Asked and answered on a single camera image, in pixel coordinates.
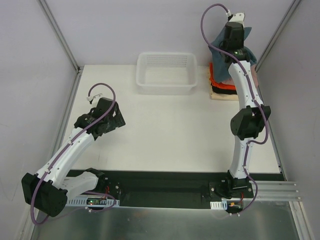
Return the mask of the blue-grey t shirt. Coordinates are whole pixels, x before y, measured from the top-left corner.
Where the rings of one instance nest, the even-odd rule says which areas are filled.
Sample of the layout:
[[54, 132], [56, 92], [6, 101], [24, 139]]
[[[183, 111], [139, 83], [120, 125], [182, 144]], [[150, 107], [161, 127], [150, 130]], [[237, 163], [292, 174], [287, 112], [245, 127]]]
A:
[[[223, 28], [218, 36], [215, 38], [215, 40], [211, 43], [212, 46], [219, 48], [219, 44], [223, 40], [223, 36], [225, 33], [225, 28]], [[247, 50], [249, 57], [250, 57], [250, 65], [257, 64], [257, 58], [254, 55], [254, 53], [248, 48], [245, 47]], [[213, 63], [213, 73], [214, 78], [218, 83], [221, 83], [223, 80], [226, 80], [227, 78], [231, 77], [228, 69], [226, 67], [226, 64], [224, 63], [223, 57], [221, 56], [220, 52], [213, 50], [212, 48], [209, 48], [212, 55], [212, 63]]]

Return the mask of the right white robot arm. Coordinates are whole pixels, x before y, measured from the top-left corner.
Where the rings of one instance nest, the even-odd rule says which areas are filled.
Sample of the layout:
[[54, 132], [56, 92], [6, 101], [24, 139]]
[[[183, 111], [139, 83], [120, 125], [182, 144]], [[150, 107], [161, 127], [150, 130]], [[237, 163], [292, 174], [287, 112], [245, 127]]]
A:
[[244, 40], [242, 23], [229, 21], [225, 24], [219, 49], [235, 84], [239, 102], [239, 112], [230, 121], [235, 139], [232, 163], [226, 179], [215, 187], [215, 193], [226, 199], [237, 197], [251, 187], [249, 164], [252, 148], [259, 133], [267, 131], [267, 120], [271, 114], [271, 108], [264, 105], [255, 87]]

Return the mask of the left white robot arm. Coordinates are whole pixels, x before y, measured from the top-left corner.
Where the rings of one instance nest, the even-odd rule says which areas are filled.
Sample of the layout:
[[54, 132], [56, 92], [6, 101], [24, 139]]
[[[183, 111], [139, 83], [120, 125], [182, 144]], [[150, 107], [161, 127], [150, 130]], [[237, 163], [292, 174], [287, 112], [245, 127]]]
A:
[[35, 174], [23, 176], [21, 184], [25, 202], [50, 217], [56, 217], [68, 200], [82, 193], [105, 193], [105, 174], [97, 169], [88, 168], [70, 179], [66, 176], [97, 138], [125, 124], [118, 103], [101, 97], [89, 113], [77, 118], [70, 136], [54, 156]]

